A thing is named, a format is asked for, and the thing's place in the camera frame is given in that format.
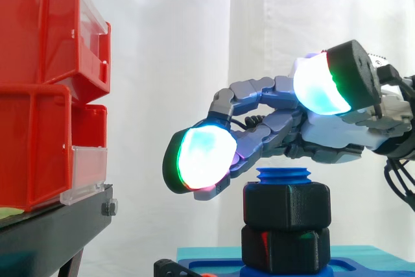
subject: black hexagonal nut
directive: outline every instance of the black hexagonal nut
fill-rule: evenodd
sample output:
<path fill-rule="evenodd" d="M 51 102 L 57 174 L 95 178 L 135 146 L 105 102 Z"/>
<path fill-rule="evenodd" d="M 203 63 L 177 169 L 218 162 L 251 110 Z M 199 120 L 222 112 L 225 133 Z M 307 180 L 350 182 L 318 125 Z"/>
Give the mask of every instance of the black hexagonal nut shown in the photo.
<path fill-rule="evenodd" d="M 330 261 L 329 229 L 261 232 L 245 226 L 242 260 L 270 274 L 317 274 Z"/>
<path fill-rule="evenodd" d="M 321 183 L 244 187 L 244 221 L 257 230 L 321 230 L 331 223 L 330 189 Z"/>

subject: black shelf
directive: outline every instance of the black shelf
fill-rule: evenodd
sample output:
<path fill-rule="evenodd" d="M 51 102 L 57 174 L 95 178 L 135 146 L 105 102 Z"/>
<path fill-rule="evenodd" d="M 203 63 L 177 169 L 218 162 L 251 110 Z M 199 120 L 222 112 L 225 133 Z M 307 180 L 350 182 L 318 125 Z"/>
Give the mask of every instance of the black shelf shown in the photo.
<path fill-rule="evenodd" d="M 113 189 L 71 206 L 48 208 L 0 220 L 0 276 L 77 275 L 82 250 L 110 223 L 107 202 Z"/>

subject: robotic arm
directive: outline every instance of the robotic arm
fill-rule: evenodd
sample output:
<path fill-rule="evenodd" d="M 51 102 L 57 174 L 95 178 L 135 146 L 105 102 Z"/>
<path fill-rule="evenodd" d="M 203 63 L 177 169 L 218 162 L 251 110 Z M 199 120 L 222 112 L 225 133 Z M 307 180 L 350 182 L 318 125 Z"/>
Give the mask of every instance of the robotic arm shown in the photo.
<path fill-rule="evenodd" d="M 415 159 L 414 99 L 411 78 L 355 40 L 343 43 L 297 59 L 293 77 L 235 82 L 217 92 L 207 118 L 172 137 L 163 177 L 173 192 L 209 200 L 262 157 L 342 163 L 359 159 L 366 147 L 388 157 L 391 185 L 390 170 L 398 175 L 403 168 L 398 160 Z M 247 117 L 245 125 L 233 119 L 259 104 L 275 110 Z M 413 195 L 391 187 L 406 202 Z"/>

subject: white curtain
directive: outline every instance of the white curtain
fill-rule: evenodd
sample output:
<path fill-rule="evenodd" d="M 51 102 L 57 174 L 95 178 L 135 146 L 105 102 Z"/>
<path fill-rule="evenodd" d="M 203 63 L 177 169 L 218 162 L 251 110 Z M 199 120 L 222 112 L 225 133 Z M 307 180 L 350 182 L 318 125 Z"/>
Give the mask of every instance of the white curtain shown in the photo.
<path fill-rule="evenodd" d="M 93 0 L 112 24 L 108 181 L 119 213 L 86 248 L 80 276 L 152 276 L 178 247 L 240 244 L 242 188 L 196 202 L 164 185 L 174 132 L 206 116 L 213 94 L 236 80 L 286 75 L 296 57 L 355 38 L 414 71 L 412 0 Z M 284 157 L 259 165 L 306 166 L 331 188 L 334 245 L 375 245 L 414 259 L 414 213 L 383 179 L 385 159 L 320 165 Z"/>

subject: red bin drawer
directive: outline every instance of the red bin drawer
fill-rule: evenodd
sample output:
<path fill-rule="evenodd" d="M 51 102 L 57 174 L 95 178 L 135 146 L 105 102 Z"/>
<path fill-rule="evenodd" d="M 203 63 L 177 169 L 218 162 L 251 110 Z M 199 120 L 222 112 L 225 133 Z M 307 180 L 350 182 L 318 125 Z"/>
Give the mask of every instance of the red bin drawer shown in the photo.
<path fill-rule="evenodd" d="M 64 84 L 74 102 L 110 91 L 110 25 L 90 0 L 0 0 L 0 84 Z"/>
<path fill-rule="evenodd" d="M 71 204 L 103 190 L 104 106 L 72 106 L 65 86 L 0 85 L 0 116 L 0 210 Z"/>

